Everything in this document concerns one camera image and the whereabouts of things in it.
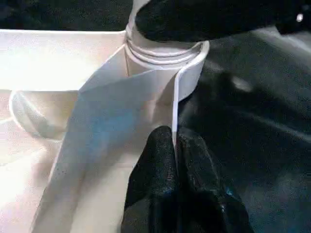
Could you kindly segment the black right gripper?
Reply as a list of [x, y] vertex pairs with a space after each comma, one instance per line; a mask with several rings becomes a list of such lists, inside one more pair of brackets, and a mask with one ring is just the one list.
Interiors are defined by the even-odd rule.
[[280, 34], [311, 32], [311, 1], [282, 0], [281, 13], [276, 23]]

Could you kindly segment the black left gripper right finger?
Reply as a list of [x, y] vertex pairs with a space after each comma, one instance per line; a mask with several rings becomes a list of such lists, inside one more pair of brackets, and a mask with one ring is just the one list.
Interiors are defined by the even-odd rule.
[[246, 207], [224, 167], [196, 132], [177, 136], [183, 233], [251, 233]]

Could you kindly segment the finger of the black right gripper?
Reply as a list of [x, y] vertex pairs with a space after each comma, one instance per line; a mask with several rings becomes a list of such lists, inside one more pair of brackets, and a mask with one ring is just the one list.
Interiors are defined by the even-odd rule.
[[152, 41], [199, 42], [274, 24], [276, 14], [276, 0], [151, 0], [135, 23]]

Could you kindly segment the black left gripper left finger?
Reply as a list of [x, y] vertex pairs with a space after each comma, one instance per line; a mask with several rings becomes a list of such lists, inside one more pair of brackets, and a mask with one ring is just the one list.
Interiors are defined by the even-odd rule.
[[160, 126], [150, 133], [130, 174], [121, 232], [176, 232], [178, 191], [172, 132]]

